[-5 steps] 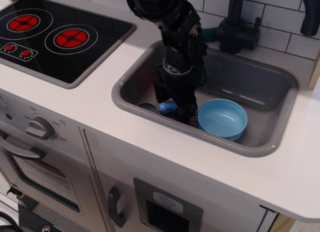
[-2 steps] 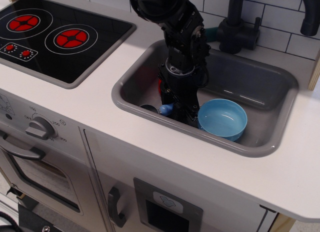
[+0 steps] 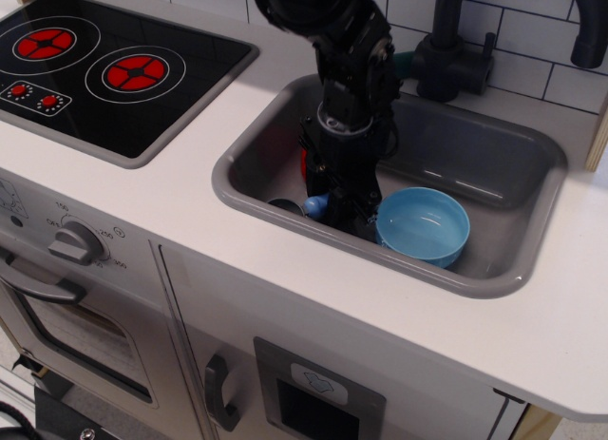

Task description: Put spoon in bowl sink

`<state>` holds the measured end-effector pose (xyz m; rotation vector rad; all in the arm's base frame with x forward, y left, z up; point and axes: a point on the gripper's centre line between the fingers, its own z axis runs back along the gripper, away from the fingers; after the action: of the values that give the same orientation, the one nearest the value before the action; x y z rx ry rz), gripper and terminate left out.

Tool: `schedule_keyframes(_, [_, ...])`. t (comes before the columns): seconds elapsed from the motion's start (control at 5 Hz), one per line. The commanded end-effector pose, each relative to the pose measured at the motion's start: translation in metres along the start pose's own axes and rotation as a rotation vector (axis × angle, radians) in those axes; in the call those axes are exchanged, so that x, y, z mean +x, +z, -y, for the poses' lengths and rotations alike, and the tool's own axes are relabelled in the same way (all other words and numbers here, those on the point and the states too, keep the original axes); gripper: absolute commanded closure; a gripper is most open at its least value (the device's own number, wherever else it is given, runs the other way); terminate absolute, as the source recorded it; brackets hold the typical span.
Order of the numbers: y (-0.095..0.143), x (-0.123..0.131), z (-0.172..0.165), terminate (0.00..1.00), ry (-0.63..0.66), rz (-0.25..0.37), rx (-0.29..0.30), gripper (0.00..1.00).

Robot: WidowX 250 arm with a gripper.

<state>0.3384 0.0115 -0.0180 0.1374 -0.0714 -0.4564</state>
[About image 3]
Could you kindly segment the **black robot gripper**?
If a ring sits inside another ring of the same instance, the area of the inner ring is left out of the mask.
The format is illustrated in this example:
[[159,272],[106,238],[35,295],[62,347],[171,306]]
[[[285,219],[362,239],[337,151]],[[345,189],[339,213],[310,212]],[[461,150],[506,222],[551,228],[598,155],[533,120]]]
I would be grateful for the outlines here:
[[380,204],[377,164],[398,149],[393,114],[369,117],[348,126],[319,105],[301,120],[303,178],[307,196],[329,193],[322,223],[351,236],[376,242]]

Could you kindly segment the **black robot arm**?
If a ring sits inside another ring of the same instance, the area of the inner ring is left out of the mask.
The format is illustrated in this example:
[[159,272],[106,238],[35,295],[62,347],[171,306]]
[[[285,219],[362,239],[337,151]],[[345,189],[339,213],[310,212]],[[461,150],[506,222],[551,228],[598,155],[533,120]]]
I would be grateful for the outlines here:
[[315,50],[322,101],[301,119],[309,196],[326,195],[321,222],[375,239],[382,200],[377,164],[398,149],[393,102],[400,79],[390,25],[373,0],[255,0],[273,26]]

